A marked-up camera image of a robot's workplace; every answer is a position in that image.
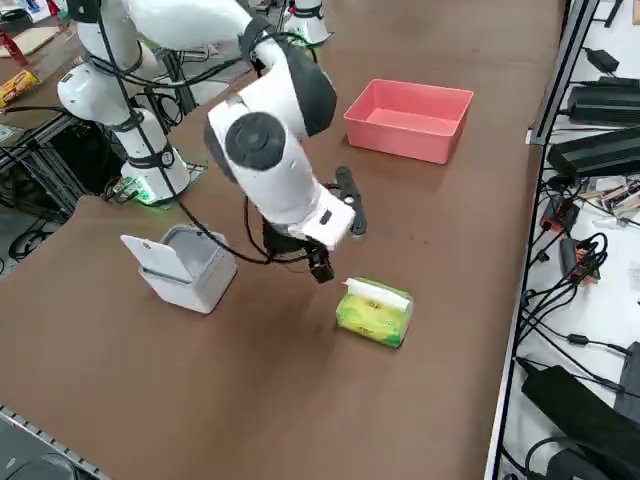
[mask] table surface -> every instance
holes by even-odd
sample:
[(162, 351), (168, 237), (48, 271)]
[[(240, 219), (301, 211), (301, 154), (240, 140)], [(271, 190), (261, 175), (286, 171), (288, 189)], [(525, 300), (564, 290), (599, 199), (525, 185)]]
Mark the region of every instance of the table surface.
[[(339, 101), (305, 147), (321, 180), (351, 168), (369, 221), (332, 254), (337, 279), (241, 264), (210, 316), (180, 309), (119, 240), (158, 239), (180, 212), (84, 198), (0, 285), (2, 403), (118, 479), (479, 478), (535, 188), (524, 137), (561, 11), (557, 0), (327, 2), (336, 35), (320, 57)], [(475, 92), (448, 165), (347, 144), (342, 115), (372, 78)], [(188, 161), (210, 158), (210, 107), (171, 134)], [(215, 167), (183, 198), (250, 252), (242, 194)], [(335, 330), (350, 276), (412, 294), (399, 350)]]

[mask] green tissue box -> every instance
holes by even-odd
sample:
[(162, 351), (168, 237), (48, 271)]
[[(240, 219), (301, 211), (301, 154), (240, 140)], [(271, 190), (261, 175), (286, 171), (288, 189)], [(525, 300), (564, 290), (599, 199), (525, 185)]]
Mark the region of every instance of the green tissue box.
[(349, 278), (345, 285), (338, 325), (389, 347), (402, 345), (413, 313), (411, 296), (366, 278)]

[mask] red item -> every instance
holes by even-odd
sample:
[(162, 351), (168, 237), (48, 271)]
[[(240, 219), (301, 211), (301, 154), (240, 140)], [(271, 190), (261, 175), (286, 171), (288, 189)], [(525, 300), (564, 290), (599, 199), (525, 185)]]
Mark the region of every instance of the red item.
[(9, 36), (7, 32), (0, 28), (0, 41), (2, 45), (7, 49), (11, 58), (13, 58), (16, 62), (18, 62), (21, 66), (26, 67), (29, 65), (29, 61), (27, 57), (24, 56), (20, 47), (13, 41), (13, 38)]
[(447, 163), (473, 92), (391, 80), (372, 80), (344, 118), (356, 147)]
[(53, 0), (47, 0), (47, 8), (49, 8), (49, 13), (51, 13), (52, 17), (57, 17), (60, 13), (60, 8), (58, 8), (56, 2)]

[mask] black cable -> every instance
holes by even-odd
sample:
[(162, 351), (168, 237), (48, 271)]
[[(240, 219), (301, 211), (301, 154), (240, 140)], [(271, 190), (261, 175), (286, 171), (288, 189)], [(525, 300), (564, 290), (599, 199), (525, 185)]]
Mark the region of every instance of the black cable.
[(524, 462), (524, 468), (527, 472), (527, 475), (531, 475), (534, 476), (535, 475), (539, 475), (536, 474), (536, 472), (531, 470), (531, 459), (533, 458), (533, 455), (535, 454), (535, 452), (537, 450), (539, 450), (540, 448), (542, 448), (545, 445), (548, 445), (549, 443), (561, 443), (561, 442), (570, 442), (573, 443), (575, 446), (580, 447), (580, 448), (586, 448), (588, 450), (592, 450), (595, 453), (598, 453), (600, 455), (602, 455), (603, 457), (608, 458), (609, 460), (614, 460), (616, 463), (618, 463), (620, 466), (624, 466), (626, 469), (628, 470), (632, 470), (635, 471), (636, 473), (640, 474), (640, 467), (633, 465), (631, 462), (628, 462), (627, 460), (624, 460), (622, 458), (620, 458), (620, 456), (618, 456), (617, 454), (610, 452), (608, 450), (605, 450), (601, 447), (598, 447), (590, 442), (585, 442), (583, 440), (577, 440), (575, 438), (571, 438), (571, 437), (567, 437), (567, 436), (553, 436), (553, 437), (549, 437), (546, 438), (544, 440), (540, 440), (539, 442), (537, 442), (535, 445), (533, 445), (529, 451), (527, 452), (527, 457), (525, 459)]
[(581, 198), (580, 200), (582, 200), (583, 203), (589, 204), (591, 205), (593, 208), (595, 208), (596, 210), (601, 211), (602, 213), (606, 213), (607, 215), (609, 215), (610, 217), (615, 218), (616, 220), (618, 220), (619, 222), (623, 223), (623, 224), (628, 224), (628, 225), (633, 225), (634, 227), (638, 227), (640, 228), (640, 222), (636, 222), (635, 220), (632, 220), (630, 218), (625, 218), (625, 217), (618, 217), (616, 216), (612, 211), (607, 210), (604, 207), (601, 207), (600, 205), (597, 205), (593, 202), (591, 202), (590, 200), (586, 199), (586, 198)]
[[(115, 56), (114, 56), (113, 50), (111, 48), (111, 43), (109, 42), (109, 38), (107, 36), (106, 29), (104, 28), (104, 21), (103, 21), (103, 18), (102, 18), (102, 12), (100, 12), (100, 14), (98, 16), (98, 25), (100, 27), (100, 33), (102, 35), (102, 40), (104, 41), (104, 45), (105, 45), (105, 49), (107, 51), (107, 55), (109, 56), (109, 61), (111, 62), (112, 66), (113, 66), (112, 70), (114, 72), (116, 72), (116, 71), (119, 72), (118, 67), (117, 67), (117, 63), (116, 63), (116, 60), (115, 60)], [(136, 117), (136, 112), (135, 112), (135, 110), (133, 108), (133, 105), (131, 104), (131, 99), (129, 98), (129, 95), (127, 94), (127, 88), (124, 85), (124, 81), (123, 81), (122, 75), (120, 73), (116, 73), (115, 77), (116, 77), (116, 80), (118, 81), (118, 85), (120, 87), (120, 91), (122, 92), (122, 95), (124, 96), (125, 102), (127, 104), (127, 108), (129, 109), (129, 114), (131, 115), (132, 118), (135, 118)], [(149, 138), (147, 137), (147, 134), (142, 129), (140, 124), (136, 123), (136, 128), (138, 129), (138, 132), (140, 134), (140, 137), (142, 138), (142, 141), (144, 142), (145, 146), (149, 150), (149, 154), (153, 155), (154, 154), (153, 146), (151, 145), (151, 142), (149, 141)], [(248, 257), (246, 255), (243, 255), (242, 253), (237, 252), (236, 250), (234, 250), (233, 248), (229, 247), (224, 242), (220, 241), (215, 235), (213, 235), (209, 231), (209, 229), (207, 227), (205, 227), (191, 213), (191, 211), (189, 211), (189, 209), (182, 203), (182, 201), (178, 198), (178, 194), (177, 194), (175, 188), (173, 187), (173, 184), (171, 183), (171, 180), (169, 180), (169, 177), (167, 176), (167, 173), (164, 171), (165, 170), (164, 165), (162, 164), (162, 162), (159, 162), (159, 163), (160, 163), (160, 165), (158, 165), (157, 168), (160, 171), (160, 174), (162, 175), (163, 180), (167, 184), (167, 188), (169, 189), (169, 192), (171, 192), (171, 195), (172, 195), (173, 199), (176, 201), (178, 206), (182, 209), (182, 211), (187, 216), (187, 218), (189, 218), (189, 220), (202, 233), (204, 233), (207, 236), (207, 238), (209, 238), (211, 241), (213, 241), (216, 245), (218, 245), (223, 250), (229, 252), (230, 254), (234, 255), (235, 257), (240, 258), (240, 259), (242, 259), (242, 260), (244, 260), (246, 262), (254, 263), (254, 264), (257, 264), (257, 265), (268, 265), (268, 264), (271, 263), (271, 261), (268, 258), (263, 260), (263, 259), (255, 259), (255, 258)]]
[(280, 14), (278, 15), (278, 21), (276, 23), (276, 31), (278, 32), (282, 31), (282, 28), (284, 27), (284, 16), (287, 11), (288, 3), (289, 0), (282, 0), (282, 7), (280, 8)]
[(146, 80), (142, 77), (138, 77), (132, 73), (124, 73), (122, 72), (119, 68), (113, 66), (113, 65), (109, 65), (107, 62), (105, 62), (104, 60), (98, 59), (98, 58), (93, 58), (93, 65), (94, 67), (96, 67), (96, 69), (102, 71), (103, 73), (106, 73), (107, 75), (111, 75), (114, 76), (116, 78), (119, 78), (120, 80), (126, 80), (127, 82), (133, 84), (133, 85), (138, 85), (140, 87), (151, 87), (151, 88), (168, 88), (168, 89), (178, 89), (178, 88), (182, 88), (182, 87), (190, 87), (192, 85), (195, 85), (197, 83), (203, 82), (205, 80), (210, 79), (211, 77), (217, 75), (218, 73), (222, 72), (223, 70), (226, 70), (227, 68), (231, 67), (232, 65), (235, 65), (236, 63), (238, 63), (240, 60), (242, 60), (242, 57), (236, 57), (236, 58), (232, 58), (230, 60), (226, 60), (224, 62), (222, 62), (219, 65), (214, 65), (211, 68), (208, 68), (207, 70), (205, 70), (202, 73), (199, 73), (197, 75), (194, 75), (191, 78), (188, 78), (186, 80), (182, 80), (180, 82), (171, 82), (171, 83), (159, 83), (153, 80)]
[[(538, 367), (551, 368), (551, 365), (547, 365), (546, 363), (538, 362), (536, 360), (531, 360), (530, 358), (518, 356), (518, 357), (516, 357), (516, 359), (522, 360), (522, 361), (530, 363), (532, 365), (536, 365)], [(572, 373), (572, 372), (569, 372), (567, 370), (565, 370), (565, 371), (569, 375), (571, 375), (573, 378), (576, 378), (578, 380), (584, 380), (585, 382), (595, 383), (596, 385), (600, 385), (601, 387), (605, 387), (605, 388), (608, 388), (609, 390), (614, 391), (616, 394), (620, 393), (622, 395), (627, 395), (629, 397), (640, 399), (640, 395), (628, 391), (622, 385), (620, 385), (619, 383), (616, 383), (616, 382), (614, 382), (612, 380), (607, 380), (606, 382), (601, 382), (600, 380), (596, 380), (595, 378), (585, 377), (584, 375), (578, 375), (577, 373)]]
[[(573, 284), (570, 284), (570, 285), (564, 286), (563, 288), (564, 289), (553, 298), (549, 299), (548, 297), (549, 297), (549, 295), (554, 293), (554, 291), (556, 291), (555, 289), (552, 289), (551, 292), (549, 292), (548, 294), (545, 295), (545, 297), (543, 297), (543, 300), (533, 310), (534, 313), (532, 313), (532, 315), (534, 315), (534, 318), (537, 316), (537, 320), (534, 321), (533, 323), (530, 324), (529, 322), (527, 322), (527, 320), (525, 318), (522, 317), (522, 315), (520, 315), (520, 319), (524, 321), (524, 324), (519, 327), (520, 335), (516, 339), (516, 342), (515, 342), (516, 346), (519, 346), (524, 341), (524, 339), (527, 338), (529, 336), (529, 334), (533, 331), (532, 328), (529, 328), (529, 330), (524, 332), (524, 328), (527, 325), (529, 325), (530, 327), (537, 326), (537, 323), (541, 322), (547, 315), (550, 315), (552, 312), (556, 311), (557, 309), (559, 309), (561, 307), (564, 307), (565, 305), (568, 305), (569, 303), (571, 303), (573, 301), (573, 299), (575, 298), (575, 296), (577, 295), (577, 292), (578, 292), (577, 287), (575, 287), (575, 285), (573, 285)], [(562, 302), (562, 303), (560, 303), (558, 305), (555, 305), (554, 307), (550, 308), (547, 312), (541, 313), (541, 311), (544, 308), (548, 307), (553, 302), (555, 302), (558, 299), (562, 298), (569, 291), (571, 291), (571, 296), (566, 301), (564, 301), (564, 302)]]
[(74, 118), (78, 118), (76, 117), (73, 113), (71, 113), (69, 110), (67, 110), (64, 107), (56, 107), (56, 106), (28, 106), (25, 105), (23, 107), (5, 107), (5, 108), (0, 108), (0, 112), (5, 114), (5, 113), (18, 113), (18, 112), (30, 112), (32, 110), (45, 110), (45, 111), (50, 111), (50, 112), (57, 112), (57, 113), (61, 113), (63, 115), (69, 115), (71, 117)]
[(502, 453), (504, 458), (506, 458), (509, 463), (513, 465), (516, 470), (518, 470), (518, 472), (520, 472), (522, 475), (527, 475), (527, 471), (525, 470), (524, 466), (520, 465), (520, 463), (518, 463), (518, 461), (511, 456), (504, 445), (500, 447), (500, 453)]
[[(599, 252), (595, 251), (595, 248), (598, 245), (598, 243), (594, 242), (596, 238), (602, 239), (601, 250)], [(578, 242), (578, 246), (580, 246), (581, 244), (589, 245), (589, 251), (583, 256), (581, 262), (576, 263), (576, 265), (574, 265), (574, 267), (569, 272), (567, 272), (562, 279), (560, 279), (553, 287), (546, 290), (547, 292), (546, 295), (542, 298), (540, 303), (538, 303), (538, 305), (536, 305), (536, 307), (531, 312), (531, 315), (533, 315), (534, 318), (538, 315), (541, 315), (537, 321), (530, 324), (531, 327), (537, 326), (538, 322), (542, 321), (542, 319), (546, 315), (549, 315), (551, 312), (557, 310), (558, 308), (572, 301), (577, 294), (577, 285), (580, 282), (582, 282), (582, 280), (584, 280), (587, 276), (591, 275), (595, 270), (601, 267), (605, 262), (605, 260), (607, 259), (608, 239), (604, 233), (598, 232), (594, 235), (591, 235), (590, 237)], [(583, 272), (581, 272), (578, 277), (572, 278), (576, 273), (578, 266), (581, 266), (582, 263), (590, 263), (590, 265)], [(559, 291), (560, 289), (563, 289), (563, 290), (553, 298), (549, 298), (553, 294), (553, 292)], [(543, 309), (547, 308), (553, 302), (559, 300), (570, 291), (572, 291), (572, 295), (568, 301), (562, 304), (556, 305), (553, 308), (546, 311), (544, 314), (542, 314)], [(516, 340), (516, 345), (520, 345), (520, 343), (522, 343), (522, 341), (531, 333), (532, 330), (533, 329), (530, 328), (527, 332), (522, 333), (519, 336), (519, 338)]]
[(547, 257), (547, 250), (549, 250), (554, 243), (556, 243), (558, 240), (560, 240), (560, 238), (566, 233), (565, 229), (560, 230), (555, 237), (553, 237), (551, 239), (551, 241), (549, 243), (547, 243), (547, 245), (543, 248), (541, 248), (540, 250), (538, 250), (538, 252), (535, 254), (535, 256), (533, 257), (532, 260), (529, 261), (529, 263), (527, 264), (527, 268), (531, 268), (533, 265), (536, 264), (536, 262), (538, 261), (542, 261), (543, 259), (545, 259)]
[[(134, 98), (138, 96), (145, 97), (146, 94), (138, 93), (134, 95)], [(173, 95), (169, 95), (168, 93), (153, 92), (153, 96), (155, 97), (156, 107), (158, 109), (158, 113), (160, 114), (162, 121), (165, 124), (169, 125), (170, 127), (177, 127), (178, 125), (180, 125), (180, 123), (182, 123), (182, 120), (184, 120), (184, 110), (182, 110), (182, 107), (180, 106), (180, 103), (178, 102), (178, 100)], [(175, 118), (169, 115), (164, 103), (162, 103), (163, 100), (170, 100), (171, 102), (173, 102), (173, 104), (178, 110), (178, 114)]]
[(600, 381), (607, 381), (607, 379), (601, 377), (600, 375), (596, 375), (595, 373), (593, 373), (591, 370), (589, 370), (587, 367), (585, 367), (582, 363), (580, 363), (578, 360), (576, 360), (572, 355), (568, 354), (562, 347), (560, 347), (559, 345), (557, 345), (553, 340), (551, 340), (549, 337), (547, 337), (544, 333), (542, 333), (542, 331), (540, 330), (540, 328), (538, 326), (532, 326), (531, 327), (538, 335), (540, 335), (542, 338), (544, 338), (546, 340), (546, 342), (553, 347), (558, 353), (560, 353), (563, 357), (565, 357), (567, 360), (569, 360), (571, 363), (573, 363), (576, 367), (578, 367), (580, 370), (582, 370), (583, 372), (585, 372), (587, 375), (595, 378), (596, 380), (600, 380)]
[(542, 230), (540, 231), (540, 233), (538, 234), (538, 236), (533, 240), (533, 242), (531, 242), (531, 247), (530, 247), (530, 248), (533, 248), (533, 247), (535, 246), (535, 244), (536, 244), (536, 243), (538, 243), (538, 242), (540, 241), (540, 239), (542, 238), (542, 236), (543, 236), (545, 233), (547, 233), (548, 231), (549, 231), (548, 229), (547, 229), (547, 230), (542, 229)]
[[(36, 227), (42, 220), (45, 222), (40, 227)], [(51, 232), (45, 232), (43, 230), (47, 222), (47, 218), (40, 216), (29, 228), (18, 235), (13, 242), (11, 242), (11, 245), (9, 245), (9, 258), (18, 263), (27, 258), (36, 249), (36, 247), (33, 247), (34, 242), (42, 243), (51, 235)]]
[[(533, 315), (531, 315), (527, 309), (523, 309), (523, 312), (526, 313), (527, 315), (529, 315), (529, 318), (527, 320), (530, 320), (533, 318), (533, 320), (536, 320), (535, 317), (533, 317)], [(618, 353), (621, 353), (622, 355), (625, 356), (631, 356), (632, 353), (629, 349), (621, 347), (620, 345), (616, 345), (615, 343), (609, 343), (609, 342), (601, 342), (598, 340), (591, 340), (589, 337), (587, 337), (586, 335), (582, 335), (579, 333), (569, 333), (567, 335), (558, 332), (557, 330), (551, 328), (549, 325), (547, 325), (546, 323), (542, 322), (540, 319), (537, 319), (537, 325), (539, 327), (544, 328), (545, 330), (548, 330), (549, 332), (551, 332), (553, 335), (555, 335), (558, 338), (562, 338), (564, 340), (566, 340), (567, 342), (569, 342), (571, 345), (576, 345), (576, 346), (581, 346), (584, 347), (586, 345), (599, 345), (601, 347), (606, 347), (609, 348), (611, 350), (614, 350)]]
[(251, 245), (253, 245), (253, 248), (255, 248), (263, 257), (267, 258), (270, 262), (287, 265), (291, 263), (301, 262), (302, 260), (307, 260), (308, 258), (313, 256), (313, 253), (315, 253), (313, 252), (309, 254), (303, 254), (294, 258), (282, 259), (282, 258), (276, 258), (273, 255), (265, 252), (253, 238), (253, 233), (251, 232), (251, 226), (249, 225), (249, 197), (247, 197), (246, 195), (244, 197), (244, 228), (247, 233), (247, 237), (249, 237), (249, 242), (251, 242)]

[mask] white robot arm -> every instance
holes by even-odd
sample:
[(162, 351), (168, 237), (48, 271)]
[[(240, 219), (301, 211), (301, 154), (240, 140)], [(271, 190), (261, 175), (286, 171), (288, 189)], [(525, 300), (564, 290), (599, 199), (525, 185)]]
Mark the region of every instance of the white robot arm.
[[(312, 239), (329, 250), (349, 230), (355, 212), (314, 177), (299, 139), (325, 130), (333, 118), (335, 91), (320, 68), (265, 20), (252, 17), (235, 0), (68, 0), (89, 52), (108, 62), (96, 23), (102, 15), (118, 68), (150, 76), (153, 55), (135, 30), (175, 50), (238, 39), (245, 59), (268, 72), (209, 113), (205, 140), (222, 171), (239, 184), (273, 231)], [(154, 200), (171, 196), (158, 168), (165, 165), (174, 190), (188, 185), (184, 163), (168, 143), (157, 119), (137, 109), (131, 118), (114, 77), (91, 64), (63, 78), (63, 104), (81, 118), (109, 126), (121, 140), (133, 167)], [(138, 126), (151, 140), (149, 152)]]

